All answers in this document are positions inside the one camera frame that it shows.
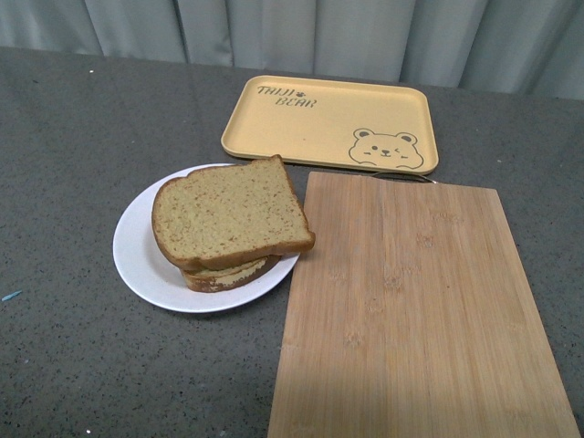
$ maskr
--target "tray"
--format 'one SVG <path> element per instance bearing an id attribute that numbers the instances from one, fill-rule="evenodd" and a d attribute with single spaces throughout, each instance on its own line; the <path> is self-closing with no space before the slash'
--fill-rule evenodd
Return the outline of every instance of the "tray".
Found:
<path id="1" fill-rule="evenodd" d="M 418 90 L 258 76 L 221 139 L 236 157 L 427 174 L 438 164 L 428 100 Z"/>

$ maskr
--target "curtain fold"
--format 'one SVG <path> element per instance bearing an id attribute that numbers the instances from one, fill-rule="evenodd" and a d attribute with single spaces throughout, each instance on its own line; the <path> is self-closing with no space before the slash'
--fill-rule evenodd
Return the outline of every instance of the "curtain fold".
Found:
<path id="1" fill-rule="evenodd" d="M 584 99 L 582 0 L 0 0 L 0 46 Z"/>
<path id="2" fill-rule="evenodd" d="M 458 87 L 487 1 L 418 0 L 401 81 Z"/>
<path id="3" fill-rule="evenodd" d="M 85 0 L 85 4 L 105 56 L 186 61 L 172 0 Z"/>
<path id="4" fill-rule="evenodd" d="M 460 86 L 525 93 L 580 0 L 491 0 L 474 39 Z"/>
<path id="5" fill-rule="evenodd" d="M 314 71 L 397 81 L 415 0 L 320 0 Z"/>
<path id="6" fill-rule="evenodd" d="M 102 55 L 85 3 L 0 0 L 0 46 Z"/>

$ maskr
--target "gray countertop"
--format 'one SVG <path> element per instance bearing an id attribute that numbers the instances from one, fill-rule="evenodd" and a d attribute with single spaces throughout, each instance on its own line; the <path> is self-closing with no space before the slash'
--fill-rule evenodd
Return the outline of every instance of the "gray countertop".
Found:
<path id="1" fill-rule="evenodd" d="M 0 436 L 266 435 L 291 275 L 181 314 L 132 293 L 111 249 L 152 183 L 243 162 L 220 138 L 260 74 L 0 48 L 0 296 L 22 291 L 0 306 Z M 498 190 L 583 431 L 584 101 L 416 88 L 432 177 Z M 314 168 L 287 168 L 303 200 Z"/>

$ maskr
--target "bamboo cutting board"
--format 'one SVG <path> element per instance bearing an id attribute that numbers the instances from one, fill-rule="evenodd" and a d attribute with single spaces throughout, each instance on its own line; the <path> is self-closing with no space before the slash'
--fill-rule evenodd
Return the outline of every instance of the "bamboo cutting board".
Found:
<path id="1" fill-rule="evenodd" d="M 496 191 L 312 172 L 268 436 L 579 437 Z"/>

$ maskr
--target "bear face illustration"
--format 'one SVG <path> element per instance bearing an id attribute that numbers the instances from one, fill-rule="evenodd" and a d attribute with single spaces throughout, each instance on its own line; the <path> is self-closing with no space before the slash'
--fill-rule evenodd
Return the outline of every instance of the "bear face illustration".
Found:
<path id="1" fill-rule="evenodd" d="M 409 132 L 377 134 L 360 128 L 353 135 L 356 140 L 349 149 L 349 157 L 359 164 L 393 169 L 417 169 L 423 164 L 423 157 L 415 146 L 418 139 Z"/>

